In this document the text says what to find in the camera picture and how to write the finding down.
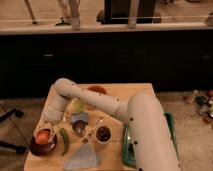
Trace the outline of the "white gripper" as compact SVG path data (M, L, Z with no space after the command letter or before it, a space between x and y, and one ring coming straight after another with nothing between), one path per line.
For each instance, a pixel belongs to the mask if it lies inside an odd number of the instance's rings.
M37 134L41 130L48 130L50 132L48 143L52 143L54 137L56 136L56 126L50 122L42 121L39 123L39 125L35 129L34 136L37 136Z

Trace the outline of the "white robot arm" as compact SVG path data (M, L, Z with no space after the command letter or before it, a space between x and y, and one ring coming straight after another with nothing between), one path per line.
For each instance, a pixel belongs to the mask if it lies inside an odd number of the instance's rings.
M62 119L73 98L101 110L130 127L138 171L181 171L164 110L149 93L136 92L127 102L109 95L80 88L60 78L54 83L56 95L41 114L41 120L53 125Z

